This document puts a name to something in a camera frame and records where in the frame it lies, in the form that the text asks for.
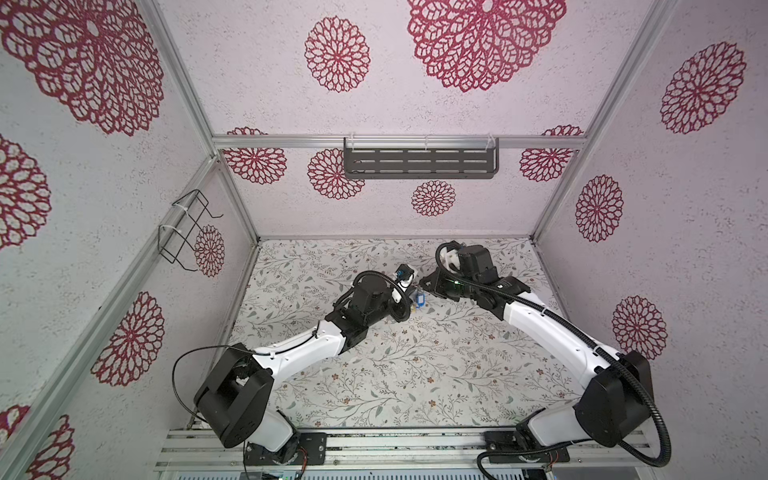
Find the black wire holder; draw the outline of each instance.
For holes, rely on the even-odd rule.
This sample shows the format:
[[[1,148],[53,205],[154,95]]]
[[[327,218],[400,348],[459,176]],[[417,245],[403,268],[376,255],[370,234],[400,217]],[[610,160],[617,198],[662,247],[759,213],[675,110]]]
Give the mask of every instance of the black wire holder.
[[[189,204],[184,206],[183,202],[187,198],[189,198]],[[189,210],[192,208],[193,205],[195,205],[195,202],[198,202],[200,205],[202,205],[203,208],[202,208],[202,210],[200,210],[200,213],[196,217],[193,217],[190,214]],[[176,222],[176,225],[161,224],[161,225],[157,226],[157,252],[165,260],[168,260],[168,262],[171,265],[174,264],[174,263],[178,263],[179,265],[181,265],[181,268],[185,269],[188,272],[197,272],[197,270],[198,270],[197,268],[195,268],[195,269],[186,268],[184,266],[184,264],[181,262],[181,260],[179,260],[179,254],[181,253],[181,249],[184,248],[185,244],[188,245],[189,248],[191,248],[193,252],[196,251],[194,249],[194,247],[192,246],[192,244],[189,242],[188,239],[189,239],[189,236],[192,234],[192,232],[193,232],[195,227],[197,227],[198,230],[202,230],[203,229],[203,227],[201,227],[200,223],[199,223],[200,217],[203,216],[203,213],[208,214],[208,216],[211,217],[211,218],[221,218],[221,217],[224,216],[224,214],[213,215],[210,212],[210,210],[208,210],[208,204],[209,203],[210,202],[208,201],[206,196],[203,194],[203,192],[201,192],[200,190],[197,190],[197,189],[196,190],[191,190],[189,193],[183,195],[181,198],[179,198],[178,200],[176,200],[175,202],[173,202],[171,204],[172,207],[178,207],[178,208],[180,208],[180,209],[182,209],[184,211],[184,216],[182,218],[180,218]],[[189,229],[189,231],[187,232],[186,235],[184,235],[184,232],[182,232],[178,228],[179,224],[181,223],[181,221],[185,217],[189,218],[190,220],[192,220],[192,223],[194,223],[194,225],[192,227],[190,227],[190,229]],[[161,245],[161,238],[163,236],[163,233],[166,231],[165,229],[170,229],[170,235],[165,240],[165,242]],[[166,248],[166,246],[170,243],[171,239],[174,238],[174,235],[178,235],[181,238],[181,240],[182,240],[181,241],[181,245],[179,245],[179,248],[178,248],[178,250],[176,250],[175,253],[170,251],[170,250],[168,250]]]

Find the metal rail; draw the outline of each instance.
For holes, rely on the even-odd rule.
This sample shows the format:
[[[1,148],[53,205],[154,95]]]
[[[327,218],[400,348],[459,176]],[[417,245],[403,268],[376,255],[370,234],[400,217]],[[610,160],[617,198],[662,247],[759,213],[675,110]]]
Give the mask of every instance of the metal rail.
[[[386,468],[475,468],[475,459],[485,451],[483,432],[509,430],[509,427],[458,427],[413,429],[306,429],[325,432],[326,463],[309,469],[334,470]],[[643,432],[637,430],[625,439],[650,454]],[[643,465],[621,448],[607,449],[594,442],[568,447],[568,467]],[[526,463],[526,468],[545,467],[545,463]],[[243,449],[225,449],[211,430],[171,430],[154,466],[156,472],[242,470]],[[281,471],[285,467],[264,467]]]
[[[222,135],[213,136],[216,148],[570,148],[578,150],[586,137],[550,135]]]

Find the black cable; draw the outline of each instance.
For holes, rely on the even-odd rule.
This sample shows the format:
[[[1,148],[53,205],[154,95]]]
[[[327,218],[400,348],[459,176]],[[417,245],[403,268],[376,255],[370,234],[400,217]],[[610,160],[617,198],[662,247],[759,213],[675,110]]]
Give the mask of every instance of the black cable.
[[[294,345],[294,346],[292,346],[290,348],[287,348],[285,350],[280,350],[279,352],[274,352],[274,354],[275,355],[279,355],[281,353],[290,352],[293,349],[299,348],[300,346],[302,346],[305,343],[309,342],[312,338],[316,338],[316,335],[317,335],[317,329],[315,329],[315,331],[314,331],[314,333],[312,335],[310,335],[306,340],[304,340],[303,342],[299,343],[298,345]],[[196,419],[200,420],[201,422],[205,422],[206,420],[203,417],[199,416],[197,413],[195,413],[192,410],[190,410],[189,407],[187,407],[187,405],[185,405],[184,402],[181,401],[181,397],[179,396],[179,392],[176,390],[176,365],[178,365],[179,360],[183,359],[185,356],[189,355],[190,353],[194,353],[194,352],[197,352],[199,350],[207,350],[207,349],[232,349],[232,350],[235,350],[237,352],[242,352],[242,353],[247,353],[249,355],[257,355],[257,356],[272,356],[273,355],[272,353],[256,353],[256,352],[254,352],[252,350],[241,349],[241,348],[237,348],[237,347],[232,346],[232,345],[201,346],[201,347],[198,347],[196,349],[192,349],[192,350],[190,350],[188,352],[182,353],[181,356],[179,358],[177,358],[176,361],[174,362],[174,367],[170,370],[170,384],[171,384],[171,386],[174,389],[174,395],[176,396],[176,400],[178,400],[178,402],[181,404],[181,406],[184,407],[184,410],[187,410],[193,417],[195,417]]]
[[[643,387],[640,381],[637,378],[635,378],[634,375],[631,374],[631,372],[627,369],[627,367],[622,365],[610,353],[598,347],[597,343],[592,338],[590,338],[586,333],[582,332],[578,327],[576,327],[576,325],[567,321],[566,319],[559,316],[557,313],[551,311],[550,309],[544,307],[543,305],[539,305],[538,303],[522,298],[521,296],[502,292],[493,287],[484,285],[482,283],[478,283],[478,282],[454,275],[450,270],[448,270],[445,267],[445,265],[442,264],[442,261],[440,260],[440,250],[446,247],[450,247],[453,250],[455,249],[455,246],[451,245],[450,243],[441,243],[440,246],[437,247],[437,250],[435,251],[435,262],[437,262],[439,271],[445,274],[445,276],[447,276],[450,280],[453,280],[458,283],[462,283],[467,286],[473,286],[474,288],[493,293],[495,295],[506,298],[508,300],[522,303],[523,305],[529,306],[532,309],[538,312],[541,312],[543,315],[550,317],[555,322],[565,327],[565,329],[567,329],[569,332],[576,335],[576,337],[579,338],[579,340],[584,342],[589,348],[593,349],[595,353],[597,353],[606,362],[608,362],[611,366],[613,366],[616,370],[618,370],[621,376],[624,377],[624,379],[627,381],[629,386],[637,394],[637,396],[640,397],[641,402],[648,408],[648,411],[650,412],[650,417],[654,420],[654,425],[656,426],[656,431],[659,435],[659,443],[660,443],[659,456],[656,458],[649,457],[644,453],[639,452],[635,447],[626,443],[624,440],[620,441],[618,445],[624,450],[627,450],[627,452],[632,454],[635,458],[637,458],[641,462],[647,465],[650,465],[652,467],[664,467],[670,462],[670,460],[672,459],[672,442],[670,440],[669,430],[667,430],[667,424],[664,423],[664,419],[662,418],[661,412],[659,412],[658,407],[656,407],[656,403],[654,402],[653,397],[650,396],[650,394],[646,391],[646,389]]]
[[[201,422],[205,422],[206,420],[203,417],[199,416],[197,413],[190,410],[189,407],[187,407],[184,404],[184,402],[181,401],[179,392],[176,390],[176,365],[179,364],[179,360],[183,359],[185,356],[189,355],[190,353],[194,353],[199,350],[207,350],[207,349],[233,349],[238,352],[249,353],[250,355],[253,355],[253,352],[251,352],[250,350],[240,349],[231,345],[209,345],[209,346],[200,346],[200,347],[197,347],[196,349],[190,350],[189,352],[182,353],[181,356],[176,359],[176,361],[174,362],[174,367],[170,370],[170,384],[174,388],[174,395],[176,396],[176,400],[178,400],[181,406],[184,407],[184,410],[187,410],[193,417],[200,420]]]
[[[400,302],[406,308],[406,311],[405,311],[405,313],[402,316],[397,316],[395,314],[395,310],[389,305],[389,302],[387,303],[387,309],[389,311],[389,315],[392,316],[392,318],[395,319],[395,321],[397,321],[397,322],[405,322],[408,318],[410,318],[410,316],[411,316],[411,303],[412,303],[412,301],[406,295],[406,292],[402,289],[402,287],[400,286],[400,284],[398,282],[396,282],[395,280],[392,280],[391,278],[389,278],[384,273],[378,272],[376,270],[365,270],[365,271],[362,271],[362,272],[357,274],[357,276],[355,277],[354,281],[352,282],[353,288],[365,276],[377,276],[379,278],[383,278],[387,283],[392,285],[395,288],[395,290],[397,290],[397,293],[400,294],[400,299],[401,299]]]
[[[547,452],[552,452],[554,450],[564,449],[565,447],[569,447],[577,443],[589,442],[590,440],[591,439],[582,439],[582,440],[574,440],[573,442],[560,442],[560,443],[555,443],[554,445],[550,445],[548,447],[542,447],[540,449],[535,449],[535,450],[520,450],[520,451],[513,451],[513,452],[509,452],[509,451],[483,452],[480,455],[478,455],[478,458],[477,458],[478,469],[480,470],[480,473],[482,473],[483,476],[486,477],[488,480],[496,480],[496,477],[488,473],[488,470],[486,470],[485,467],[482,466],[482,459],[487,457],[495,457],[495,456],[519,457],[519,456],[527,456],[527,455],[537,455],[540,453],[547,453]]]

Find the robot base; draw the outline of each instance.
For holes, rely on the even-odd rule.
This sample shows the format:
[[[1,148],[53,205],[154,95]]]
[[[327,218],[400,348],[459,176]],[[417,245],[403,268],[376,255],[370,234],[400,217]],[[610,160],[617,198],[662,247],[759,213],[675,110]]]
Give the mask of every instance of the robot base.
[[[306,450],[307,465],[322,465],[326,461],[326,439],[325,433],[300,433],[298,448]],[[298,450],[296,455],[285,465],[302,465],[304,463],[304,454]],[[280,465],[277,462],[277,455],[265,449],[261,445],[249,443],[246,445],[245,458],[243,463],[249,467],[259,467],[262,465]]]
[[[507,432],[485,432],[485,449],[488,452],[515,452],[520,450],[526,450],[528,448],[523,445],[519,445],[515,439],[515,431],[509,430]],[[541,453],[538,455],[528,456],[513,456],[513,455],[490,455],[488,460],[491,463],[566,463],[571,460],[571,456],[568,454],[568,449],[558,449],[552,452]]]

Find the wall-mounted rack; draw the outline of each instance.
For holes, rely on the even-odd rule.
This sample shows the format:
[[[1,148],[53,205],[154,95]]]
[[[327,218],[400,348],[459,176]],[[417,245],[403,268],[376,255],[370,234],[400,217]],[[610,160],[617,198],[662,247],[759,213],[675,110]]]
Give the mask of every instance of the wall-mounted rack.
[[[201,209],[200,209],[200,212],[196,216],[194,216],[190,214],[190,210],[193,210],[196,204],[199,204],[201,206]],[[203,216],[203,214],[208,214],[208,216],[211,218],[223,217],[223,214],[213,215],[210,212],[210,210],[208,210],[208,204],[209,204],[208,199],[200,190],[192,190],[171,204],[173,207],[182,209],[184,211],[184,215],[176,225],[161,224],[157,226],[157,252],[165,260],[168,260],[169,263],[171,264],[178,263],[179,265],[181,265],[181,268],[185,269],[186,271],[197,272],[196,268],[195,269],[186,268],[184,264],[181,262],[181,260],[179,260],[179,254],[184,248],[184,245],[188,245],[193,252],[195,251],[194,247],[192,246],[192,244],[189,242],[188,239],[195,227],[198,230],[202,231],[203,227],[201,227],[198,222],[200,218]],[[179,228],[180,222],[184,218],[189,218],[190,220],[192,220],[192,223],[194,224],[193,226],[190,227],[189,231],[187,231],[186,234],[182,232],[181,229]],[[170,235],[167,235],[165,239],[162,240],[164,233],[166,233],[167,231],[170,231]],[[176,249],[176,251],[173,252],[171,250],[168,250],[166,247],[174,239],[175,236],[179,236],[179,238],[181,238],[181,244],[179,245],[178,249]]]
[[[489,179],[498,172],[497,144],[488,137],[480,148],[439,148],[427,137],[420,148],[369,148],[345,138],[344,172],[358,180]]]

